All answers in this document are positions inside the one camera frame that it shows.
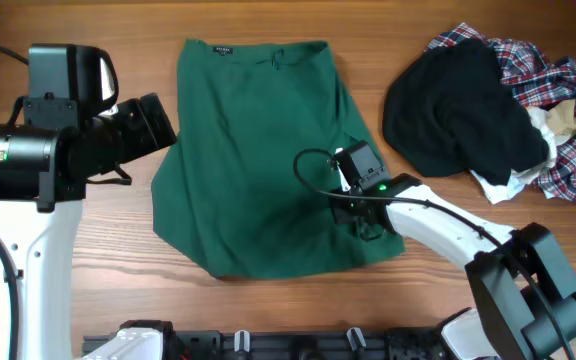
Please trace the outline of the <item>dark green skirt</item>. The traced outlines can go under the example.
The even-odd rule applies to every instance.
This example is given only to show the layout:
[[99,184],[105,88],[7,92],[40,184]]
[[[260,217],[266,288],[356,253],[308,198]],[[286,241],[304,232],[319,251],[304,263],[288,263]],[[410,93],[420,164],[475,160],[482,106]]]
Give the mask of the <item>dark green skirt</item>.
[[328,157],[371,135],[326,42],[190,39],[177,102],[178,139],[151,184],[153,229],[213,277],[293,278],[403,252],[380,226],[333,218]]

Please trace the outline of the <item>black garment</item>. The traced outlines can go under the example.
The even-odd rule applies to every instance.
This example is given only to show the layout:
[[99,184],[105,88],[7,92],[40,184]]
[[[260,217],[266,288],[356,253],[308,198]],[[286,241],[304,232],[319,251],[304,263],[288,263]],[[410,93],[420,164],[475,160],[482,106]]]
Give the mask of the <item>black garment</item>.
[[492,185],[546,162],[547,141],[479,39],[426,51],[389,87],[382,133],[424,177],[475,171]]

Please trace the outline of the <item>beige garment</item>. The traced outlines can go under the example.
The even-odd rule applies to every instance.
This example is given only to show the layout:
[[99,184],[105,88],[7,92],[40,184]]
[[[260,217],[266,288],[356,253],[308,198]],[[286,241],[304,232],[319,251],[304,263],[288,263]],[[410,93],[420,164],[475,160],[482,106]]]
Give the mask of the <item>beige garment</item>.
[[571,137],[576,134],[576,102],[563,100],[548,111],[547,125],[557,136]]

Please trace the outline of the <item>red plaid shirt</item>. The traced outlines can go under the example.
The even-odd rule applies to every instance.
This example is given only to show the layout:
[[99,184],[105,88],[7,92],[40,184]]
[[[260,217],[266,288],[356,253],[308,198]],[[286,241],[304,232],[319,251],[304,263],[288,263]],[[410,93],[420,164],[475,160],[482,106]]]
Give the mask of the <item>red plaid shirt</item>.
[[[548,111],[563,100],[576,102],[575,60],[564,57],[552,62],[530,42],[486,37],[461,23],[436,36],[427,48],[452,47],[468,39],[479,40],[494,50],[502,70],[501,82],[524,108]],[[576,202],[576,134],[557,147],[555,167],[530,184],[538,186],[548,198]]]

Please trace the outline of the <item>white garment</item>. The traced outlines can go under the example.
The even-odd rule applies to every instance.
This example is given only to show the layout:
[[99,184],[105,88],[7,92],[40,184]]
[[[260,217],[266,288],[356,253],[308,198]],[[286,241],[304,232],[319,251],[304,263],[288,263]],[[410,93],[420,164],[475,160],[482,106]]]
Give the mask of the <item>white garment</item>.
[[512,170],[506,185],[492,185],[474,170],[471,170],[470,173],[480,184],[485,197],[491,204],[511,200],[520,193],[525,186],[532,183],[540,175],[545,174],[548,170],[554,168],[557,160],[557,147],[563,145],[570,138],[557,136],[550,130],[547,125],[549,110],[546,111],[538,107],[527,107],[526,110],[530,116],[532,126],[540,131],[548,145],[547,160],[522,172]]

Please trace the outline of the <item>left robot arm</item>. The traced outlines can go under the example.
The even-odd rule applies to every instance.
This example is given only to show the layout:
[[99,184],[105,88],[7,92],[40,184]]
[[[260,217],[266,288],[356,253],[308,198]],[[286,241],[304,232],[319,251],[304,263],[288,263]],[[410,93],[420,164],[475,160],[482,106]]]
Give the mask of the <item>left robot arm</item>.
[[156,94],[119,100],[100,48],[35,44],[22,62],[28,92],[0,124],[0,359],[68,359],[86,189],[130,185],[124,165],[176,135]]

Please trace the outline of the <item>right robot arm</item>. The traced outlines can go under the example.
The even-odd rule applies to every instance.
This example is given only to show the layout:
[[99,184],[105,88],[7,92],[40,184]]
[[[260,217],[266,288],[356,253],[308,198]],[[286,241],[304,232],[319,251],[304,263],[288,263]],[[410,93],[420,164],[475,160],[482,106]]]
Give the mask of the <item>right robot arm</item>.
[[390,176],[366,142],[339,148],[337,222],[378,225],[447,258],[474,299],[439,328],[452,359],[547,359],[576,338],[576,273],[555,236],[531,223],[489,222],[436,195],[419,179]]

